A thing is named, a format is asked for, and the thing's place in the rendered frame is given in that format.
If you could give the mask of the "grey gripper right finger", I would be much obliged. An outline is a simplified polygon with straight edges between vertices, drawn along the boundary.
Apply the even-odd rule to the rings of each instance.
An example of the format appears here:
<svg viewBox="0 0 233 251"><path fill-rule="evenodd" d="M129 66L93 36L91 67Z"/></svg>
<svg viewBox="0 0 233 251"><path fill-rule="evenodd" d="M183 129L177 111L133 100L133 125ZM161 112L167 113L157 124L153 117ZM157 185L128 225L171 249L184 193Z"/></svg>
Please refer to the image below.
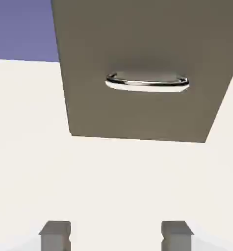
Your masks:
<svg viewBox="0 0 233 251"><path fill-rule="evenodd" d="M162 221L161 251L214 251L214 245L194 236L186 221Z"/></svg>

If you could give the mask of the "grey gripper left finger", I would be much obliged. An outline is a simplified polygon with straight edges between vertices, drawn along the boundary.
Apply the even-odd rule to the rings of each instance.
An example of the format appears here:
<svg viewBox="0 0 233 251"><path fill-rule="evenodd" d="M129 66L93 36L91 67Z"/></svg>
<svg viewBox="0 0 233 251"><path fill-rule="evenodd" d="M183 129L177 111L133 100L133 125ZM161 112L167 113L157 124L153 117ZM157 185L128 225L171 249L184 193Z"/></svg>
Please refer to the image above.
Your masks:
<svg viewBox="0 0 233 251"><path fill-rule="evenodd" d="M72 251L70 221L47 221L38 236L23 244L20 251Z"/></svg>

